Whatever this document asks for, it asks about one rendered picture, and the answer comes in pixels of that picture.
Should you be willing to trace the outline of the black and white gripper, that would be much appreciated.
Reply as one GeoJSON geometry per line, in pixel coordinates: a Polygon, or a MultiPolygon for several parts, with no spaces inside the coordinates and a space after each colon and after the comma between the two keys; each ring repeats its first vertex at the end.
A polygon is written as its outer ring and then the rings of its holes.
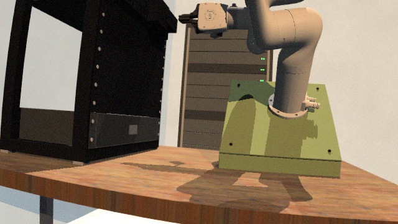
{"type": "Polygon", "coordinates": [[[196,34],[227,32],[229,29],[228,10],[228,4],[201,2],[197,4],[196,9],[190,14],[179,15],[178,20],[182,24],[192,24],[196,34]],[[195,18],[198,18],[198,20],[195,18]]]}

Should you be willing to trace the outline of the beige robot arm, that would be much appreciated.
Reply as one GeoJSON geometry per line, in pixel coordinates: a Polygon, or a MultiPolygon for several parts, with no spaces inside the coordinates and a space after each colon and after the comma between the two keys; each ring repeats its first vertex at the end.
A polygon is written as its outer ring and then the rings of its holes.
{"type": "Polygon", "coordinates": [[[246,7],[233,3],[228,10],[229,29],[248,30],[251,53],[259,55],[282,48],[277,59],[275,96],[271,95],[268,106],[284,119],[298,119],[308,108],[320,107],[316,98],[307,96],[313,56],[323,29],[320,14],[308,7],[270,10],[272,6],[302,1],[245,0],[246,7]]]}

